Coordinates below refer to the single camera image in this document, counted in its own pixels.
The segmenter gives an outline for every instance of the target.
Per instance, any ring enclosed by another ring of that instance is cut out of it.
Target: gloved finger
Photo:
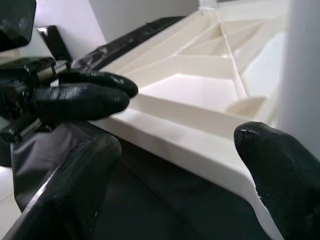
[[[33,114],[52,120],[98,120],[127,108],[130,99],[121,90],[95,84],[35,88]]]
[[[115,88],[124,91],[130,98],[138,93],[137,85],[124,76],[110,72],[63,72],[59,74],[60,84],[91,83],[103,87]]]
[[[320,163],[294,137],[264,123],[234,132],[236,149],[284,239],[320,239]]]

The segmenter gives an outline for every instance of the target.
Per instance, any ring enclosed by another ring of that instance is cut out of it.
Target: white wall
[[[34,25],[56,25],[73,59],[106,44],[89,0],[37,0]]]
[[[198,0],[89,0],[104,38],[110,42],[163,17],[186,16]]]

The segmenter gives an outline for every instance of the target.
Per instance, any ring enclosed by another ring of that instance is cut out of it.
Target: white floor
[[[14,183],[10,168],[0,167],[0,239],[21,215],[14,198]]]

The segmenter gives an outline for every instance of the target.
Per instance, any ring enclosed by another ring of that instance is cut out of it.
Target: white plastic tray
[[[247,121],[276,120],[287,31],[286,0],[241,0],[197,11],[108,65],[139,95],[94,124],[241,197],[283,239],[233,143]]]

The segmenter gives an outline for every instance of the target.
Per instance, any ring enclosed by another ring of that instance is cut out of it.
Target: black rubber glove
[[[97,120],[127,108],[138,87],[107,72],[65,72],[59,87],[35,88],[26,97],[34,115],[51,120]]]
[[[291,135],[260,122],[240,125],[234,142],[284,239],[319,240],[319,161]]]

